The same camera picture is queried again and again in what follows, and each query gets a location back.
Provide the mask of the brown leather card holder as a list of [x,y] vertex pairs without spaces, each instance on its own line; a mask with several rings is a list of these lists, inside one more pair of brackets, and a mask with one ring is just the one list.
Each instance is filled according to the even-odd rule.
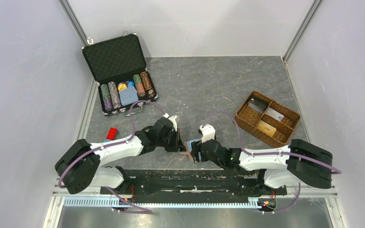
[[184,152],[179,152],[180,155],[187,155],[190,162],[195,163],[194,158],[191,156],[191,151],[192,151],[192,143],[197,143],[200,142],[201,139],[193,139],[193,140],[189,140],[189,141],[185,141],[184,142],[184,146],[186,148],[186,151]]

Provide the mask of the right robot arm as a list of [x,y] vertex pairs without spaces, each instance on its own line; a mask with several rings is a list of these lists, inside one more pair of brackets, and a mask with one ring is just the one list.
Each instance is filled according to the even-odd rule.
[[333,154],[301,139],[279,148],[247,150],[223,147],[217,140],[191,141],[190,155],[194,162],[211,161],[225,171],[248,174],[258,171],[255,186],[258,192],[267,194],[284,185],[304,183],[308,186],[329,189],[332,174],[338,173],[332,166]]

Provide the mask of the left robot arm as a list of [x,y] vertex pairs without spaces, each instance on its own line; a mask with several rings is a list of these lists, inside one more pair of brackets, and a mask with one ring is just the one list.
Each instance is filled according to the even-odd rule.
[[147,126],[132,135],[110,142],[88,143],[80,139],[55,164],[59,175],[58,187],[69,194],[77,194],[87,187],[110,187],[118,193],[130,189],[130,180],[122,168],[111,168],[116,160],[144,155],[163,147],[167,152],[185,149],[177,127],[179,117],[162,116],[153,126]]

